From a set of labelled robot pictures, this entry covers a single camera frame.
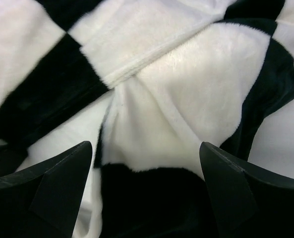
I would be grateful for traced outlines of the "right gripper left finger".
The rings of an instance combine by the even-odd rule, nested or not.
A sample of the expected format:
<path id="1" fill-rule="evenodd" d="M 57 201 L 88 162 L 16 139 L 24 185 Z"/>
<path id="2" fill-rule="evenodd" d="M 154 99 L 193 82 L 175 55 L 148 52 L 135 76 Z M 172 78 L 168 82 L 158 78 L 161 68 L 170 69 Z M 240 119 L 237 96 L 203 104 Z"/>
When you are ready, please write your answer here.
<path id="1" fill-rule="evenodd" d="M 50 159 L 0 177 L 0 238 L 70 238 L 91 167 L 83 141 Z"/>

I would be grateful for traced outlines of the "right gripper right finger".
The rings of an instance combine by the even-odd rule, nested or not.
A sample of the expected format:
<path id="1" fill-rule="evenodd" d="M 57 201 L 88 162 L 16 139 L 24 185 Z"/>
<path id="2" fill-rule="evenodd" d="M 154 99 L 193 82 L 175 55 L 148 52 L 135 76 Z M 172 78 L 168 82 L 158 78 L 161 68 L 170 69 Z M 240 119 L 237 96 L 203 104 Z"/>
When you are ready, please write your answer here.
<path id="1" fill-rule="evenodd" d="M 220 237 L 294 238 L 294 179 L 208 142 L 199 158 Z"/>

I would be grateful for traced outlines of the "black white checkered pillowcase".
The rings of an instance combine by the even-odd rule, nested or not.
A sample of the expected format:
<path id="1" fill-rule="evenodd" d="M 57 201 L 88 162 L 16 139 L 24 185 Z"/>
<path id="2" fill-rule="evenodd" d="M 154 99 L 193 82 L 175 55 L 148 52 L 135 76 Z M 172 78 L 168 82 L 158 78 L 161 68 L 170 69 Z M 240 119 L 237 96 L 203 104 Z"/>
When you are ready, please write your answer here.
<path id="1" fill-rule="evenodd" d="M 99 238 L 220 238 L 203 142 L 294 179 L 294 0 L 0 0 L 0 177 L 106 96 Z"/>

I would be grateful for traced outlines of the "white pillow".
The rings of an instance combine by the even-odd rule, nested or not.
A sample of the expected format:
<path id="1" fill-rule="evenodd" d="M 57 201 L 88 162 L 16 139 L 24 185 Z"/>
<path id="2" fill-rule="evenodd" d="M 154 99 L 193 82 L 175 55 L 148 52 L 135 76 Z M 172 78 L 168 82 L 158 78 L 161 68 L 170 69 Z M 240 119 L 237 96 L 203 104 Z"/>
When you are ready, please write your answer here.
<path id="1" fill-rule="evenodd" d="M 101 173 L 93 168 L 99 131 L 111 98 L 101 97 L 68 121 L 52 130 L 28 149 L 28 165 L 54 157 L 71 147 L 89 141 L 92 164 L 76 219 L 73 238 L 97 238 L 102 229 Z"/>

